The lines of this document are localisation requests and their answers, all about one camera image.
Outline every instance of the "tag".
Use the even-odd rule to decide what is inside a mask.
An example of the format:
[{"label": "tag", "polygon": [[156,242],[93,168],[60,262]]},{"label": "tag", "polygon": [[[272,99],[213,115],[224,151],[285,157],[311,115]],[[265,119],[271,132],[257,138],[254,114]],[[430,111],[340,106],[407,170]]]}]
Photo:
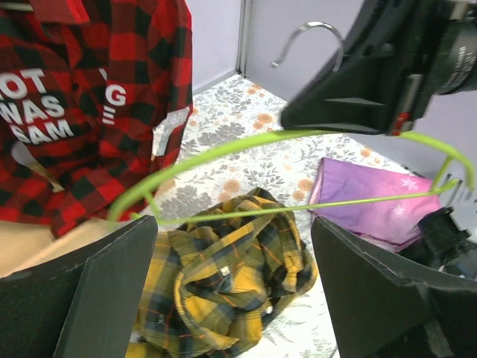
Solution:
[{"label": "tag", "polygon": [[229,266],[225,266],[225,267],[221,268],[221,274],[222,274],[222,276],[228,276],[230,274]]},{"label": "tag", "polygon": [[189,107],[170,112],[167,114],[167,117],[153,129],[152,154],[154,156],[161,157],[165,154],[172,131],[186,123],[189,112]]}]

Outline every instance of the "black plastic object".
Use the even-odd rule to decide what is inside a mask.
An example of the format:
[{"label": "black plastic object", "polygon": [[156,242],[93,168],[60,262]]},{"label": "black plastic object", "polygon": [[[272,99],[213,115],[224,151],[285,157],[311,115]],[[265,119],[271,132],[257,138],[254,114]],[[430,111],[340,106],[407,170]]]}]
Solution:
[{"label": "black plastic object", "polygon": [[476,249],[477,245],[467,241],[470,233],[457,227],[451,216],[453,211],[451,207],[443,207],[424,216],[417,223],[423,238],[399,254],[421,265],[439,269]]},{"label": "black plastic object", "polygon": [[432,96],[477,89],[473,0],[365,0],[344,44],[281,114],[285,129],[399,135]]},{"label": "black plastic object", "polygon": [[435,357],[424,329],[432,321],[452,357],[477,357],[477,282],[414,263],[324,218],[315,220],[312,241],[341,358]]},{"label": "black plastic object", "polygon": [[472,251],[450,260],[444,271],[455,276],[477,280],[477,245]]},{"label": "black plastic object", "polygon": [[145,216],[1,279],[0,357],[124,357],[156,238]]}]

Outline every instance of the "plaid shirt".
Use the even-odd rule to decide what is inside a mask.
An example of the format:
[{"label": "plaid shirt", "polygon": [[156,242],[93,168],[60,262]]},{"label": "plaid shirt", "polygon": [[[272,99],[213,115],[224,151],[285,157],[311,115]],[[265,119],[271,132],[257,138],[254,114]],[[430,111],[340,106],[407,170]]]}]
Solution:
[{"label": "plaid shirt", "polygon": [[[282,207],[255,189],[204,213]],[[293,213],[185,224],[160,233],[127,358],[235,357],[318,278]]]},{"label": "plaid shirt", "polygon": [[[0,220],[59,237],[177,159],[192,111],[191,17],[185,0],[31,4],[0,10]],[[18,140],[64,191],[13,159]]]}]

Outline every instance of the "purple fabric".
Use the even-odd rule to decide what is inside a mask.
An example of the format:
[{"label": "purple fabric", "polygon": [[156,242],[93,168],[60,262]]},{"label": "purple fabric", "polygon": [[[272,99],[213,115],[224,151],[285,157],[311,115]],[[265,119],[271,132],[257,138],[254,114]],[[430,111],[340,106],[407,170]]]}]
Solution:
[{"label": "purple fabric", "polygon": [[[431,185],[432,181],[426,178],[324,158],[318,168],[310,204],[427,192]],[[420,238],[419,220],[440,208],[439,198],[433,195],[328,207],[312,212],[373,244],[398,252]]]}]

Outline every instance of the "floral fabric surface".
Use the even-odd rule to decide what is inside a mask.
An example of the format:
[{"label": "floral fabric surface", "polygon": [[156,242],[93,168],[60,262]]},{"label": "floral fabric surface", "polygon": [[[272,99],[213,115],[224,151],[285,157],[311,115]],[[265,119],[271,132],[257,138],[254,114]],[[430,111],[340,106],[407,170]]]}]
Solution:
[{"label": "floral fabric surface", "polygon": [[[196,95],[194,103],[179,160],[234,139],[280,129],[279,112],[285,106],[283,100],[239,75]],[[348,136],[330,134],[247,149],[192,169],[170,182],[157,203],[165,218],[182,218],[262,187],[286,206],[304,205],[309,201],[322,157],[407,172]],[[295,214],[302,239],[312,252],[311,214]],[[323,287],[318,281],[273,321],[262,341],[242,357],[336,358],[335,347]]]}]

